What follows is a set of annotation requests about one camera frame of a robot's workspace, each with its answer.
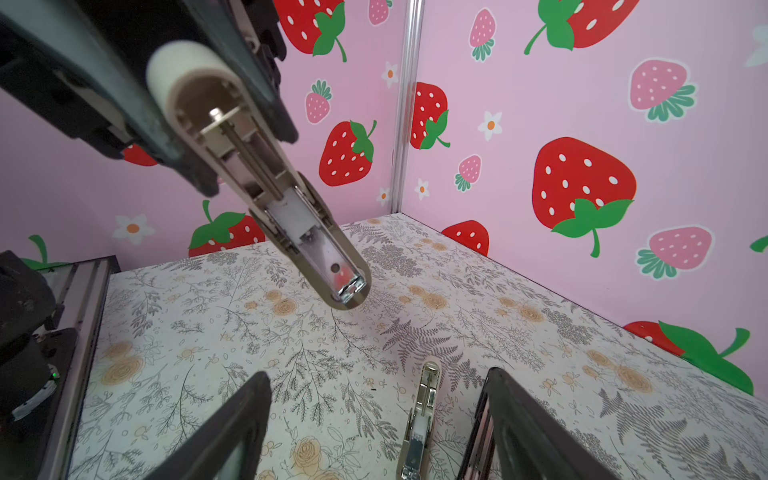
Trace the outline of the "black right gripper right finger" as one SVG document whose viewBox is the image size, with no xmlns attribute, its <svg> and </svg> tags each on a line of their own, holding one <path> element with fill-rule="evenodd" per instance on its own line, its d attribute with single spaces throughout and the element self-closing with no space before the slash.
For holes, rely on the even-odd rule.
<svg viewBox="0 0 768 480">
<path fill-rule="evenodd" d="M 501 368 L 487 373 L 473 426 L 475 479 L 613 479 Z"/>
</svg>

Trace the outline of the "beige eraser block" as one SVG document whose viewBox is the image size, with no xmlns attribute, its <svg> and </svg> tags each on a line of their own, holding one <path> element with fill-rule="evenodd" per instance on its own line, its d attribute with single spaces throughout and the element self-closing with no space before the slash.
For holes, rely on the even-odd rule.
<svg viewBox="0 0 768 480">
<path fill-rule="evenodd" d="M 281 145 L 295 133 L 268 67 L 227 63 L 213 49 L 169 42 L 150 57 L 149 91 L 178 137 L 245 203 L 321 299 L 360 306 L 370 269 Z"/>
</svg>

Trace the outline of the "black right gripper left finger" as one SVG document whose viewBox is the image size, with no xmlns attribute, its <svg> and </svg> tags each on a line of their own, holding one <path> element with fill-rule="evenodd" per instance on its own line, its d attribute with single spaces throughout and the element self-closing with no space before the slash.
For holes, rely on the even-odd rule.
<svg viewBox="0 0 768 480">
<path fill-rule="evenodd" d="M 255 478 L 271 404 L 269 376 L 257 372 L 148 478 Z"/>
</svg>

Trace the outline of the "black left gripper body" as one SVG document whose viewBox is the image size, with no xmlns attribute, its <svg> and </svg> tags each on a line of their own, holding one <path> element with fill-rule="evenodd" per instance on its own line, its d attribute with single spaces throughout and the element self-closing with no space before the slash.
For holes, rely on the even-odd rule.
<svg viewBox="0 0 768 480">
<path fill-rule="evenodd" d="M 255 153 L 282 183 L 297 184 L 279 148 L 298 132 L 279 92 L 287 48 L 278 23 L 272 1 L 5 1 L 1 87 L 105 157 L 138 145 L 210 197 L 215 172 L 172 129 L 145 78 L 158 49 L 190 41 L 239 78 L 265 125 Z"/>
</svg>

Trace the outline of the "aluminium corner post left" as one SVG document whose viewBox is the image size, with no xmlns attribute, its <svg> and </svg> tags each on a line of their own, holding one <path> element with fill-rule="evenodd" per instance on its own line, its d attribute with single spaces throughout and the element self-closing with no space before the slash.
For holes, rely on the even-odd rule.
<svg viewBox="0 0 768 480">
<path fill-rule="evenodd" d="M 402 211 L 407 173 L 408 140 L 413 118 L 413 101 L 417 83 L 421 34 L 424 20 L 424 0 L 408 0 L 405 9 L 405 29 L 400 63 L 395 142 L 393 149 L 391 213 Z"/>
</svg>

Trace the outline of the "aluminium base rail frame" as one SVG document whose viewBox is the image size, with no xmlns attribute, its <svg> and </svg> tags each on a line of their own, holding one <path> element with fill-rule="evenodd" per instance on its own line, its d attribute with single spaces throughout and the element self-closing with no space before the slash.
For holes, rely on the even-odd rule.
<svg viewBox="0 0 768 480">
<path fill-rule="evenodd" d="M 61 379 L 55 392 L 56 408 L 42 457 L 39 479 L 64 479 L 68 475 L 82 415 L 84 397 L 94 363 L 96 344 L 108 293 L 110 277 L 120 271 L 117 258 L 95 258 L 43 272 L 57 303 L 63 307 L 58 326 L 38 329 Z"/>
</svg>

